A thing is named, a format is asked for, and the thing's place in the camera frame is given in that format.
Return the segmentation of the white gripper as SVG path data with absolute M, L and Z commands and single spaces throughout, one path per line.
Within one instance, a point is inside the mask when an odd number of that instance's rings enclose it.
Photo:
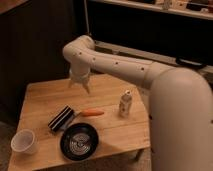
M 68 83 L 68 88 L 71 88 L 74 83 L 83 84 L 83 87 L 85 88 L 86 92 L 90 94 L 90 89 L 88 85 L 90 73 L 86 73 L 84 75 L 76 75 L 72 71 L 69 71 L 69 76 L 70 80 Z

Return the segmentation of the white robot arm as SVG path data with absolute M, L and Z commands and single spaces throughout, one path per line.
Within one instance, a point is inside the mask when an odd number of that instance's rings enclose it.
M 83 86 L 94 69 L 149 91 L 152 171 L 213 171 L 213 90 L 200 73 L 97 52 L 87 35 L 66 44 L 63 56 Z

